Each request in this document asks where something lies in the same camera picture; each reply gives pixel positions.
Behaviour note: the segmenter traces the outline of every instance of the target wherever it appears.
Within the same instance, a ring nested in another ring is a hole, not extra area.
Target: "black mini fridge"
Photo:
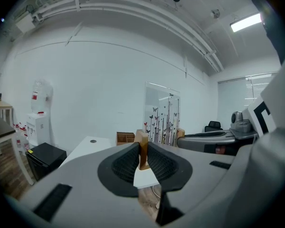
[[[57,169],[67,158],[66,155],[66,151],[46,142],[26,152],[28,164],[37,181]]]

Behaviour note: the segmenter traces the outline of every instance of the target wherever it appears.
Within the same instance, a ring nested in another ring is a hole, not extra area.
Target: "window blinds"
[[[249,106],[261,96],[261,92],[266,88],[274,76],[275,74],[267,74],[246,78],[245,107]]]

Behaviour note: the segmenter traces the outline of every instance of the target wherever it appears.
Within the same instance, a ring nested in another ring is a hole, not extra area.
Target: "white table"
[[[13,126],[13,120],[12,120],[12,110],[13,107],[10,104],[5,103],[4,101],[0,101],[0,117],[3,118],[4,121],[6,121],[6,110],[9,110],[9,124]]]
[[[96,140],[96,142],[92,144],[90,143],[91,140]],[[69,156],[60,166],[80,156],[92,154],[108,148],[113,148],[108,139],[88,136],[69,154]],[[133,184],[135,187],[140,189],[151,187],[157,184],[159,183],[151,169],[144,171],[141,171],[138,168],[136,169]]]

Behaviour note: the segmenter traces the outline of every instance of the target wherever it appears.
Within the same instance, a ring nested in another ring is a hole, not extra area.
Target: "ceiling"
[[[16,19],[27,8],[34,11],[60,0],[22,0],[12,12]],[[234,33],[230,23],[243,17],[257,13],[251,0],[144,0],[164,8],[192,27],[211,47],[224,68],[249,60],[275,53],[261,23]],[[212,10],[219,10],[220,17],[214,19]],[[17,37],[21,32],[15,28],[11,20],[10,33]]]

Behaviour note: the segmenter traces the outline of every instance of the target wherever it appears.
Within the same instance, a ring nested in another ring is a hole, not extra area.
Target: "ceiling pipe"
[[[150,8],[152,10],[155,10],[155,11],[167,16],[168,18],[170,18],[170,19],[174,20],[175,22],[177,22],[178,24],[182,25],[186,30],[188,30],[191,34],[193,34],[209,52],[213,51],[211,49],[211,47],[207,44],[207,42],[195,30],[193,30],[188,24],[186,24],[184,21],[182,21],[181,19],[179,19],[178,17],[176,17],[172,13],[169,13],[166,10],[164,10],[158,6],[155,6],[153,4],[150,4],[150,3],[142,1],[142,0],[121,0],[121,1],[127,1],[127,2],[131,2],[131,3],[139,4],[141,6]],[[224,70],[224,67],[222,66],[218,57],[215,54],[213,54],[212,56],[216,60],[220,69]]]
[[[44,11],[47,11],[47,10],[49,10],[49,9],[52,9],[52,8],[54,8],[54,7],[60,6],[60,5],[62,5],[62,4],[66,4],[66,3],[72,2],[72,1],[75,1],[75,0],[63,0],[63,1],[60,1],[60,2],[58,2],[58,3],[52,4],[52,5],[48,6],[48,7],[42,8],[42,9],[38,10],[38,11],[35,13],[35,16],[38,18],[38,14],[40,14],[40,13],[42,13],[42,12],[44,12]],[[147,2],[140,1],[140,0],[130,0],[130,2],[133,2],[133,3],[135,3],[135,4],[138,3],[139,5],[143,5],[143,6],[144,6],[144,5],[148,5],[148,6],[147,6],[148,8],[151,8],[151,9],[154,9],[154,8],[155,8],[156,11],[159,10],[161,14],[163,14],[163,15],[169,17],[169,18],[170,18],[171,16],[174,17],[174,19],[177,20],[178,24],[180,24],[180,25],[185,25],[185,27],[189,27],[186,23],[184,23],[182,20],[178,19],[176,16],[174,16],[174,15],[172,15],[172,14],[166,12],[165,10],[163,10],[163,9],[161,9],[161,8],[158,8],[158,7],[156,7],[156,6],[152,5],[152,4],[149,4],[149,3],[147,3]],[[152,18],[154,18],[154,19],[157,19],[157,20],[161,21],[163,24],[168,24],[168,26],[169,26],[169,29],[168,29],[168,30],[170,30],[171,32],[173,32],[173,33],[176,34],[177,36],[181,37],[183,40],[185,40],[187,43],[189,43],[191,46],[193,46],[202,56],[208,54],[208,52],[205,51],[202,47],[200,47],[200,44],[197,43],[197,41],[196,41],[194,38],[190,37],[185,31],[181,30],[180,28],[178,28],[177,26],[173,25],[172,23],[168,22],[167,20],[165,20],[165,19],[163,19],[163,18],[160,18],[160,19],[159,19],[158,16],[155,16],[154,14],[152,14],[152,13],[150,13],[150,12],[146,12],[146,11],[143,10],[143,9],[134,8],[134,7],[127,6],[127,5],[114,4],[114,3],[86,3],[86,4],[82,3],[82,4],[80,4],[81,7],[89,8],[89,10],[91,10],[91,9],[90,9],[91,6],[99,6],[99,5],[102,5],[102,6],[110,6],[110,7],[116,7],[116,8],[122,8],[122,9],[127,9],[127,10],[134,10],[134,11],[136,11],[136,12],[139,12],[139,13],[145,14],[145,15],[147,15],[147,16],[149,16],[149,17],[152,17]],[[42,19],[46,19],[46,18],[48,18],[48,17],[51,17],[51,16],[53,16],[53,15],[56,15],[56,14],[59,14],[59,13],[62,13],[62,12],[74,11],[74,10],[77,10],[77,9],[78,9],[78,8],[77,8],[76,5],[75,5],[75,6],[67,6],[67,7],[60,8],[60,9],[57,9],[57,10],[55,10],[55,11],[51,11],[51,12],[49,12],[49,13],[43,14],[43,18],[42,18]],[[220,70],[217,68],[217,65],[213,62],[212,58],[210,58],[210,57],[205,57],[205,59],[210,63],[210,65],[214,68],[214,70],[215,70],[216,72],[220,71]]]
[[[44,13],[45,11],[53,9],[53,8],[55,8],[57,6],[60,6],[60,5],[66,4],[66,3],[70,3],[70,2],[73,2],[73,1],[75,1],[75,0],[62,0],[62,1],[56,2],[56,3],[52,4],[52,5],[46,6],[44,8],[40,8],[40,9],[38,9],[38,11],[36,13]]]
[[[164,27],[165,29],[169,30],[170,32],[172,32],[173,34],[175,34],[176,36],[180,37],[181,39],[183,39],[184,41],[186,41],[189,45],[194,46],[194,44],[189,41],[185,36],[183,36],[182,34],[180,34],[179,32],[175,31],[174,29],[170,28],[168,25],[166,24],[162,24],[162,23],[159,23],[158,21],[156,21],[155,19],[151,19],[149,17],[146,17],[146,16],[142,16],[140,14],[138,14],[137,12],[131,12],[131,11],[125,11],[125,10],[120,10],[120,9],[112,9],[112,8],[104,8],[104,7],[85,7],[85,8],[81,8],[80,10],[105,10],[105,11],[111,11],[111,12],[119,12],[119,13],[124,13],[124,14],[129,14],[129,15],[132,15],[132,16],[135,16],[135,17],[139,17],[139,18],[142,18],[142,19],[145,19],[147,21],[150,21],[152,23],[155,23],[161,27]],[[61,13],[65,13],[65,12],[69,12],[69,11],[76,11],[76,9],[68,9],[68,10],[65,10],[65,11],[60,11],[58,13],[55,13],[55,14],[51,14],[49,16],[47,16],[46,18],[44,19],[47,19],[49,17],[52,17],[54,15],[58,15],[58,14],[61,14]],[[218,68],[216,67],[216,65],[214,64],[214,62],[212,61],[211,58],[208,58],[206,57],[205,58],[208,63],[213,67],[213,69],[218,72]]]
[[[60,9],[48,12],[48,13],[44,13],[43,17],[46,18],[46,17],[48,17],[48,16],[50,16],[52,14],[56,14],[56,13],[59,13],[59,12],[65,11],[65,10],[71,10],[71,9],[76,9],[76,5],[74,5],[74,6],[67,6],[67,7],[63,7],[63,8],[60,8]]]

